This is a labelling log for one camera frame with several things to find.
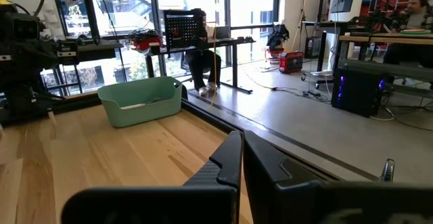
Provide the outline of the black cube case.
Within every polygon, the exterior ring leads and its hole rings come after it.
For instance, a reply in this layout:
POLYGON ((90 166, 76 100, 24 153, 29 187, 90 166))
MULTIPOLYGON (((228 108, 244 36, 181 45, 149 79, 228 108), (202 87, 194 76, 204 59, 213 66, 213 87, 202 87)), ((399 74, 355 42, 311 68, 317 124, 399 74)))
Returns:
POLYGON ((307 37, 305 39, 304 57, 315 59, 319 57, 321 48, 321 37, 307 37))

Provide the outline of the grey laptop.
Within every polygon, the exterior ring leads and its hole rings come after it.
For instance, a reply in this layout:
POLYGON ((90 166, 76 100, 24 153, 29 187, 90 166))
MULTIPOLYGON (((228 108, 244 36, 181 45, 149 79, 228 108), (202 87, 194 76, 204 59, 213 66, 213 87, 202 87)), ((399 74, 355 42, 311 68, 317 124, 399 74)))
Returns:
POLYGON ((216 39, 230 39, 231 29, 229 26, 216 26, 213 28, 212 38, 216 39))

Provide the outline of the large glass window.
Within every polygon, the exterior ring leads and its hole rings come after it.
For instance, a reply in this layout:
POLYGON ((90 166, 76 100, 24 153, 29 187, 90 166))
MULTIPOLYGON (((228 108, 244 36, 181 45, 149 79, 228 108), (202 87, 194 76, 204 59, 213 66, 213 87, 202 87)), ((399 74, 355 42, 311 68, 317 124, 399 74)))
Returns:
POLYGON ((124 45, 123 54, 117 57, 124 62, 115 73, 119 82, 148 75, 144 59, 132 52, 128 39, 139 29, 163 35, 165 10, 200 8, 212 26, 228 26, 231 37, 253 37, 255 44, 238 49, 248 60, 255 59, 256 49, 264 45, 276 16, 275 0, 93 0, 93 8, 100 36, 124 45))

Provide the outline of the wooden workbench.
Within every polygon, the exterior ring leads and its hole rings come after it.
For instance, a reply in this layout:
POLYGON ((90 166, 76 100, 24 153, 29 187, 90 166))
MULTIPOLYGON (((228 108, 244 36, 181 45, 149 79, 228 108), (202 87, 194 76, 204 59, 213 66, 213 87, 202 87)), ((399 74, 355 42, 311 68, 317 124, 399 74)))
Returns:
POLYGON ((378 33, 374 35, 341 35, 339 41, 352 43, 401 43, 411 45, 433 45, 433 35, 402 35, 378 33))

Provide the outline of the person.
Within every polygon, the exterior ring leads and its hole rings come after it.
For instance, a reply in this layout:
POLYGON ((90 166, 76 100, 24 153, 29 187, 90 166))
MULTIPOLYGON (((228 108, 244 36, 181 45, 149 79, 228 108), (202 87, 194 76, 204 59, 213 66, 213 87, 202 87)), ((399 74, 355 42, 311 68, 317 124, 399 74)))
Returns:
MULTIPOLYGON (((200 8, 193 10, 202 22, 203 29, 200 31, 199 39, 207 43, 215 38, 214 27, 208 25, 205 11, 200 8)), ((209 49, 187 51, 185 61, 188 63, 194 88, 200 96, 217 91, 221 85, 221 57, 215 51, 209 49)))
MULTIPOLYGON (((405 23, 400 30, 425 29, 433 31, 433 8, 429 0, 409 0, 405 23)), ((418 62, 424 68, 433 68, 433 45, 392 43, 383 57, 384 64, 418 62)))

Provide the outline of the black perforated panel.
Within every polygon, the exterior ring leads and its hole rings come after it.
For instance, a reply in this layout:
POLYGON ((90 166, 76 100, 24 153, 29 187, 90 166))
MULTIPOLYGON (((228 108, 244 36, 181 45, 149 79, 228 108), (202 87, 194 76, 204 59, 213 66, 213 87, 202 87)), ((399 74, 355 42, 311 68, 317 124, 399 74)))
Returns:
POLYGON ((207 37, 205 16, 206 13, 201 9, 164 10, 167 49, 200 47, 207 37))

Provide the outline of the white wheeled stand base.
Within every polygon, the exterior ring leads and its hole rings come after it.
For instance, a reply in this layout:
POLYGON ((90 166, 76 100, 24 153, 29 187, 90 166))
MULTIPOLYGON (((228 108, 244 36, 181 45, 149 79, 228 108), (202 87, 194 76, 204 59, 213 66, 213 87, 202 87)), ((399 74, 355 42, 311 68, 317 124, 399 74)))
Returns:
POLYGON ((301 76, 301 81, 314 80, 315 88, 319 89, 320 85, 332 84, 334 83, 334 76, 332 71, 319 71, 319 72, 305 72, 301 76))

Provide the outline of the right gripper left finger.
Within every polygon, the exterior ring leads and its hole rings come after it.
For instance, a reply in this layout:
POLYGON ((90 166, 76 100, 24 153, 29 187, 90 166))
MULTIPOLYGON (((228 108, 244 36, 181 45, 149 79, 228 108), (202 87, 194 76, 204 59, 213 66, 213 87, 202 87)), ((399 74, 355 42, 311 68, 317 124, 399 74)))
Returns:
POLYGON ((242 134, 232 131, 182 186, 98 187, 65 203, 61 224, 238 224, 242 134))

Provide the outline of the black slanted pole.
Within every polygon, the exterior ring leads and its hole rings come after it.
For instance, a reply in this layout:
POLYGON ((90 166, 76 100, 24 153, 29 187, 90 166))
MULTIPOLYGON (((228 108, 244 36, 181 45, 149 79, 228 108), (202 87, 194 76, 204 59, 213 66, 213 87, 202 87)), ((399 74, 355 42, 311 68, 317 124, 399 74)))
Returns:
POLYGON ((93 42, 96 45, 99 45, 100 35, 99 35, 98 27, 97 27, 97 17, 96 17, 94 6, 93 6, 93 0, 84 0, 84 3, 85 3, 86 10, 87 10, 87 17, 88 17, 88 21, 89 21, 89 27, 91 30, 91 36, 92 36, 93 42))

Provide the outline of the dark grey desk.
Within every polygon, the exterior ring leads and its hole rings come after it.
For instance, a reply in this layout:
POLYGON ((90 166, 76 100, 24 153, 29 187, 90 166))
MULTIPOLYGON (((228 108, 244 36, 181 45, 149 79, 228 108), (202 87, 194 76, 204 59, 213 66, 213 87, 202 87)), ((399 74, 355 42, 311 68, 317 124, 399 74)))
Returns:
POLYGON ((124 45, 122 43, 117 43, 116 41, 100 40, 99 43, 96 44, 93 40, 90 40, 83 45, 78 45, 78 52, 105 51, 122 47, 124 47, 124 45))

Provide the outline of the black standing desk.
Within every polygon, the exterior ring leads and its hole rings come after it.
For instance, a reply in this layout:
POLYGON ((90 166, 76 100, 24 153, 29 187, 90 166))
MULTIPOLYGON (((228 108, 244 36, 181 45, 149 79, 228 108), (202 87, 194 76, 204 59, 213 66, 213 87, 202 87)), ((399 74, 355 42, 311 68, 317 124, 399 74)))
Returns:
MULTIPOLYGON (((322 71, 323 69, 323 62, 324 62, 324 55, 325 55, 325 45, 326 45, 326 36, 327 33, 330 34, 334 34, 336 36, 336 41, 335 41, 335 56, 336 58, 333 59, 333 61, 335 61, 335 64, 337 64, 337 61, 339 59, 339 54, 338 52, 341 50, 341 44, 339 42, 339 37, 341 35, 344 35, 346 32, 348 32, 350 30, 350 24, 348 22, 340 22, 340 21, 302 21, 302 24, 304 26, 314 26, 316 29, 318 28, 322 28, 323 32, 321 35, 321 48, 320 48, 320 54, 319 57, 317 58, 317 71, 322 71)), ((332 65, 331 67, 331 71, 333 72, 334 75, 334 65, 332 65)))

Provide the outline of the green orange disc stack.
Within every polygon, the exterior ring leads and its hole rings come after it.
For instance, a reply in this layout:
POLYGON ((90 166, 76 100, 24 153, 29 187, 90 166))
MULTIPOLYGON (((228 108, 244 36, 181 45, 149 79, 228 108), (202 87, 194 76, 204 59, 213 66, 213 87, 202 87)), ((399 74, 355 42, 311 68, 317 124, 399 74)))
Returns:
POLYGON ((405 29, 400 31, 401 35, 415 35, 415 36, 426 36, 432 33, 431 30, 428 29, 405 29))

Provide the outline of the red bag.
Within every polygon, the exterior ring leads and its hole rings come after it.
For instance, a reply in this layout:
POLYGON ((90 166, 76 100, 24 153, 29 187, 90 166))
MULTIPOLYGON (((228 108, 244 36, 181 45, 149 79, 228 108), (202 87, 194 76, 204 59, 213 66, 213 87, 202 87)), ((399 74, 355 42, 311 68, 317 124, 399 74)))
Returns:
POLYGON ((155 30, 137 29, 128 35, 127 41, 135 49, 147 50, 151 43, 157 43, 159 46, 163 44, 162 36, 155 30))

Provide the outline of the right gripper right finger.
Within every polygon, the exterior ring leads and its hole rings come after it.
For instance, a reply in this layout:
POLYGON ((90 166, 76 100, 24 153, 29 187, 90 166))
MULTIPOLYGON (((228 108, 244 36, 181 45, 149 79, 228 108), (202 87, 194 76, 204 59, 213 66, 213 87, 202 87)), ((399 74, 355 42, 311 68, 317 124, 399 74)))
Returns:
POLYGON ((252 131, 244 176, 254 224, 433 224, 433 187, 322 180, 252 131))

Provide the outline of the black backpack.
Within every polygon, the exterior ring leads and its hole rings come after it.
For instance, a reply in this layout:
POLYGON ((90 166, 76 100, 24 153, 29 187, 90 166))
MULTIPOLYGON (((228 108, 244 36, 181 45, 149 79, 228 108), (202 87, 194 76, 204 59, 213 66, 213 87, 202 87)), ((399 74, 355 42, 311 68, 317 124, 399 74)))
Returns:
POLYGON ((283 47, 283 44, 290 39, 290 32, 285 24, 274 24, 273 32, 268 36, 267 47, 270 51, 276 51, 283 47))

